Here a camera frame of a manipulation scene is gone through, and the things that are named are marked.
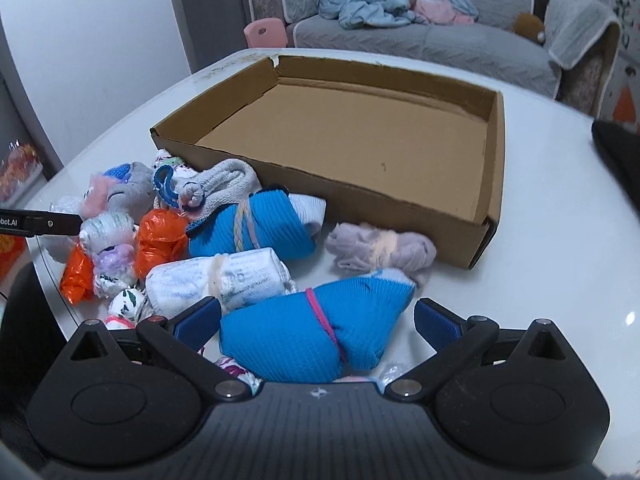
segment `pink chair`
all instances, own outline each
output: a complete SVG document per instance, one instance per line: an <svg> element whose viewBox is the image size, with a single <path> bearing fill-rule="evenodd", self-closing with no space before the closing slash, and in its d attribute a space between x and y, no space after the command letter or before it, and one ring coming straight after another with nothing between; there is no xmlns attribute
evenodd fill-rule
<svg viewBox="0 0 640 480"><path fill-rule="evenodd" d="M284 23L279 18L263 18L244 28L249 48L284 48L289 43Z"/></svg>

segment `brown teddy bear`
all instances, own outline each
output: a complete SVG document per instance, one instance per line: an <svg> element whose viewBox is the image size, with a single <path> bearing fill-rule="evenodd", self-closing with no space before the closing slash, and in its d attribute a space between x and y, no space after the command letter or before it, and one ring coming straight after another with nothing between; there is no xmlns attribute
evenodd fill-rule
<svg viewBox="0 0 640 480"><path fill-rule="evenodd" d="M513 32L534 43L545 44L545 24L530 12L521 12L513 22Z"/></svg>

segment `purple rolled cloth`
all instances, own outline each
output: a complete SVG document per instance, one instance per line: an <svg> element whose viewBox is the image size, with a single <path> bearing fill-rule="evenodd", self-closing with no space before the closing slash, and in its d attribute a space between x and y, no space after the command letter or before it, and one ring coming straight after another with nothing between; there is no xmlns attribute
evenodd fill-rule
<svg viewBox="0 0 640 480"><path fill-rule="evenodd" d="M429 267L436 247L418 233L396 233L367 224L338 224L324 245L341 269L371 272L395 267L414 274Z"/></svg>

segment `gray plush toy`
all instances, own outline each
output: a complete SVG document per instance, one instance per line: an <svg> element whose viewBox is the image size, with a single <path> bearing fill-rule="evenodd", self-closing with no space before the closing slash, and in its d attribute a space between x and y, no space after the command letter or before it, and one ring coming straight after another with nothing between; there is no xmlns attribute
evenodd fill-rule
<svg viewBox="0 0 640 480"><path fill-rule="evenodd" d="M110 211L127 212L136 224L154 207L154 171L142 162L134 162L130 167L129 179L115 184L107 195Z"/></svg>

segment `cardboard box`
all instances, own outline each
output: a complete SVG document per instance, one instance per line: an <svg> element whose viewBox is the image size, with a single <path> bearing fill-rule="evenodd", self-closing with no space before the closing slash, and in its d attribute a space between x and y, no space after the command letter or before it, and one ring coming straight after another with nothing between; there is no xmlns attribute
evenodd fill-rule
<svg viewBox="0 0 640 480"><path fill-rule="evenodd" d="M411 70L278 56L197 96L151 129L198 170L230 156L263 186L327 200L329 221L430 237L472 267L500 218L502 95Z"/></svg>

